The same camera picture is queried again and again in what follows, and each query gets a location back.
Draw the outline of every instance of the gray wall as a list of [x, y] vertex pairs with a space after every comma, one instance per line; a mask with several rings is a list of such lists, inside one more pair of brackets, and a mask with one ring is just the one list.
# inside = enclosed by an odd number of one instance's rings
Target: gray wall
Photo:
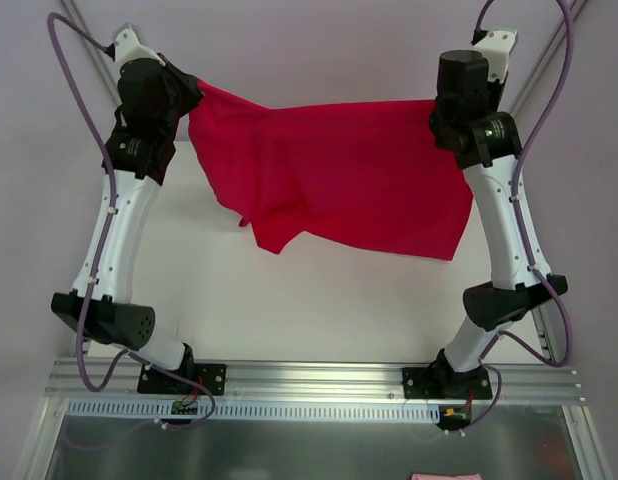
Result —
[[[592, 0], [577, 26], [564, 95], [525, 175], [538, 234], [568, 276], [575, 361], [618, 478], [618, 0]], [[556, 59], [521, 118], [526, 133], [555, 84]]]
[[[100, 184], [98, 151], [47, 38], [55, 2], [17, 3], [0, 2], [0, 479], [12, 475], [54, 357], [70, 346], [49, 303], [80, 265]], [[63, 30], [87, 101], [106, 120], [109, 105]]]

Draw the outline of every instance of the red fabric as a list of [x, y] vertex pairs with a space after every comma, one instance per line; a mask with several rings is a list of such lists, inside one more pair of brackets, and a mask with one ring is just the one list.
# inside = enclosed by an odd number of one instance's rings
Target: red fabric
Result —
[[279, 253], [302, 231], [451, 260], [472, 196], [434, 147], [431, 100], [268, 109], [200, 81], [189, 136], [218, 201]]

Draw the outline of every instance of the white table surface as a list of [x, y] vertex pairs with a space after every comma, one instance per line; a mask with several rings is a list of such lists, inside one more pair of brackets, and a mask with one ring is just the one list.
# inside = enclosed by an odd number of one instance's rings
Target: white table surface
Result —
[[[216, 202], [191, 144], [177, 148], [142, 236], [132, 301], [152, 306], [196, 358], [428, 362], [464, 318], [463, 290], [490, 278], [475, 208], [448, 263], [306, 233], [273, 255]], [[540, 348], [531, 315], [512, 331]], [[94, 344], [89, 355], [115, 352]], [[537, 363], [506, 339], [487, 360]]]

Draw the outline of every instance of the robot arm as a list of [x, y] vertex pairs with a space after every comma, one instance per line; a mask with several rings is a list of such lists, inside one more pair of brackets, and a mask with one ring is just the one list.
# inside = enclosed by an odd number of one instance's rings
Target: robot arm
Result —
[[[516, 37], [510, 29], [483, 31], [474, 39], [474, 50], [440, 57], [430, 126], [436, 146], [454, 154], [473, 192], [489, 247], [491, 281], [465, 290], [465, 320], [423, 379], [437, 398], [467, 398], [469, 389], [479, 387], [475, 382], [485, 378], [481, 356], [498, 332], [551, 298], [529, 268], [513, 208], [511, 180], [522, 150], [517, 127], [509, 114], [497, 111]], [[564, 294], [565, 277], [552, 274], [540, 249], [522, 177], [515, 200], [536, 254], [533, 269]]]
[[91, 264], [110, 211], [110, 184], [105, 175], [100, 212], [85, 261], [69, 294], [56, 293], [52, 311], [76, 330], [87, 285], [94, 283], [85, 322], [87, 338], [138, 352], [151, 363], [179, 370], [192, 359], [191, 349], [155, 324], [151, 307], [131, 304], [132, 275], [149, 210], [175, 154], [179, 119], [203, 95], [196, 79], [140, 42], [127, 24], [116, 35], [114, 60], [120, 68], [122, 105], [106, 143], [117, 187], [116, 208], [98, 273]]

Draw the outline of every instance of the black mounting bracket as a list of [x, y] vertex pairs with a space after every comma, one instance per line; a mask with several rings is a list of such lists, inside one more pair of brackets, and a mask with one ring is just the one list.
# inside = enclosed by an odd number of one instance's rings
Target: black mounting bracket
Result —
[[402, 389], [407, 400], [491, 400], [489, 373], [483, 367], [455, 372], [444, 350], [427, 367], [402, 369]]
[[[225, 394], [225, 381], [227, 378], [227, 365], [223, 363], [194, 363], [192, 381], [202, 378], [202, 386], [208, 389], [214, 397]], [[138, 393], [151, 395], [187, 395], [193, 388], [182, 382], [166, 377], [162, 373], [145, 367], [142, 368], [138, 378]]]
[[[427, 371], [429, 367], [405, 367], [402, 369], [402, 391], [405, 400], [466, 400], [467, 395], [451, 396], [443, 393], [440, 386]], [[491, 382], [485, 369], [470, 382], [466, 383], [466, 391], [471, 388], [474, 400], [490, 400], [492, 398]]]

